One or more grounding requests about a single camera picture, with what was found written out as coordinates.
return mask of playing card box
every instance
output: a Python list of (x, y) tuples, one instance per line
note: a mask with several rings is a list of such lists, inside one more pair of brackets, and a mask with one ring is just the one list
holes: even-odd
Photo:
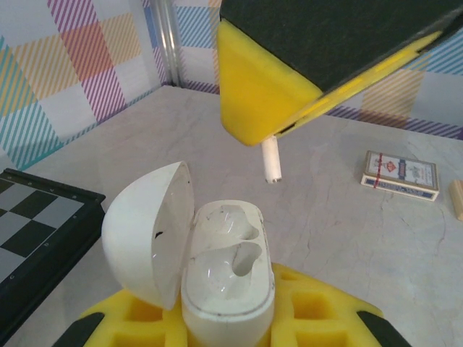
[(368, 151), (362, 181), (364, 186), (434, 201), (439, 194), (434, 163)]

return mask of plaid wallpaper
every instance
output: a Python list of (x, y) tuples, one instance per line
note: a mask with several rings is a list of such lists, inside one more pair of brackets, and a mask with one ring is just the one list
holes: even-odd
[[(187, 86), (218, 93), (216, 29), (220, 0), (174, 0)], [(329, 112), (463, 140), (463, 31), (419, 61)]]
[(0, 1), (0, 170), (26, 169), (165, 79), (148, 0)]

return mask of white cylindrical peg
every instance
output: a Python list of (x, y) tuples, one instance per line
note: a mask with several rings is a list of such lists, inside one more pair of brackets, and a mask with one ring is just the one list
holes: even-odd
[(263, 165), (266, 171), (266, 181), (276, 183), (281, 181), (280, 155), (278, 141), (275, 136), (262, 142)]

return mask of marble countertop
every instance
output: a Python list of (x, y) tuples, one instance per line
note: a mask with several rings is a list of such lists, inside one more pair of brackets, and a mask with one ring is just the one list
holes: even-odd
[[(143, 174), (185, 160), (196, 207), (262, 210), (272, 261), (376, 305), (413, 346), (463, 346), (463, 223), (448, 193), (463, 179), (463, 142), (322, 116), (279, 144), (283, 181), (269, 185), (260, 148), (222, 128), (217, 95), (163, 87), (28, 172), (103, 193), (107, 208)], [(367, 150), (436, 163), (437, 201), (361, 186)], [(99, 241), (6, 346), (51, 346), (119, 289)]]

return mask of yellow foam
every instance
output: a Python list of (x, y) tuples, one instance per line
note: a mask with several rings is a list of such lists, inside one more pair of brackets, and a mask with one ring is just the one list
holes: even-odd
[(311, 81), (222, 20), (217, 34), (222, 124), (248, 146), (274, 134), (281, 137), (416, 59), (440, 34), (416, 40), (323, 95)]
[[(381, 347), (358, 311), (382, 317), (376, 307), (302, 273), (273, 264), (275, 315), (258, 347)], [(152, 307), (120, 291), (82, 317), (105, 317), (85, 347), (199, 347), (182, 319), (180, 300), (173, 310)]]

